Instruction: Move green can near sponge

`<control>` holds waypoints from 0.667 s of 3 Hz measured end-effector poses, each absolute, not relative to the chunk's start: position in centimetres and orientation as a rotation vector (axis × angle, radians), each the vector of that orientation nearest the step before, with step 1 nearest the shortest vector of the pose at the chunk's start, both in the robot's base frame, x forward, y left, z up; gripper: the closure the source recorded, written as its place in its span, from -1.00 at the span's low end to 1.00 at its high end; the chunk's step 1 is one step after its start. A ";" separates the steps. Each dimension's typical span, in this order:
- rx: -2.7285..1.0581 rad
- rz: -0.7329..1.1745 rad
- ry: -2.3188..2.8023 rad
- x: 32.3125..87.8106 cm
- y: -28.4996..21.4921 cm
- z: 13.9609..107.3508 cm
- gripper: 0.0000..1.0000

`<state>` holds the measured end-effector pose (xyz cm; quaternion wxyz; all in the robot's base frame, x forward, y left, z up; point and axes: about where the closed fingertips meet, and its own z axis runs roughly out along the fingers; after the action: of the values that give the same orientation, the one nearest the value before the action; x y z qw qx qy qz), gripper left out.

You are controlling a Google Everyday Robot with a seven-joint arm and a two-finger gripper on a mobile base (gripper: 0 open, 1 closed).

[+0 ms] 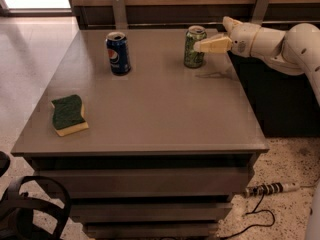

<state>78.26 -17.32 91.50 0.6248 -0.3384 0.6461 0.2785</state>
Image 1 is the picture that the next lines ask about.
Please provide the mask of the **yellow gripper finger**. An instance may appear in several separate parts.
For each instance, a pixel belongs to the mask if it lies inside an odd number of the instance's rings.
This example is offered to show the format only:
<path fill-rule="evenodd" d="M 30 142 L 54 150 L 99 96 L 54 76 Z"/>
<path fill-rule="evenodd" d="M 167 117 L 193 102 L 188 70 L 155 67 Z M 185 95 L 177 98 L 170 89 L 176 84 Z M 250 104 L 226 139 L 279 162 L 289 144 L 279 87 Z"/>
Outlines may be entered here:
<path fill-rule="evenodd" d="M 224 34 L 216 34 L 210 38 L 197 41 L 193 49 L 196 52 L 223 54 L 232 47 L 232 40 Z"/>
<path fill-rule="evenodd" d="M 229 16 L 224 16 L 223 17 L 223 21 L 222 24 L 225 28 L 225 30 L 227 31 L 228 34 L 231 34 L 231 32 L 233 31 L 233 29 L 241 24 L 241 21 L 238 21 L 236 19 L 233 19 Z"/>

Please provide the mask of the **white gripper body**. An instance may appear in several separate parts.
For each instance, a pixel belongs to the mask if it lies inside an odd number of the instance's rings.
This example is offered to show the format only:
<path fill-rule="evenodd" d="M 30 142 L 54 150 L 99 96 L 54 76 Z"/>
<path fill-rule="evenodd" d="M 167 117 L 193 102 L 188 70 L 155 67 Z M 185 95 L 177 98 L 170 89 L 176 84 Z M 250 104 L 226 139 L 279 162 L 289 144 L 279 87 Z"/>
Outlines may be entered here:
<path fill-rule="evenodd" d="M 252 23 L 234 24 L 229 33 L 231 52 L 237 56 L 250 57 L 251 48 L 261 26 Z"/>

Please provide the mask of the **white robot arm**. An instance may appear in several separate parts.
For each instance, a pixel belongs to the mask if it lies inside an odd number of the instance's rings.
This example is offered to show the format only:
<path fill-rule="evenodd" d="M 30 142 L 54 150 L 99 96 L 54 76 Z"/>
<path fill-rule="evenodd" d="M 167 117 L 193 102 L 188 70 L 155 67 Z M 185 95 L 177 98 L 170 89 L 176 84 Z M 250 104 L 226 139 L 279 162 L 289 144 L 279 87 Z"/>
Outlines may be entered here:
<path fill-rule="evenodd" d="M 288 31 L 223 18 L 226 34 L 196 41 L 193 50 L 221 54 L 231 51 L 244 58 L 253 57 L 287 75 L 305 74 L 320 105 L 320 30 L 300 23 Z"/>

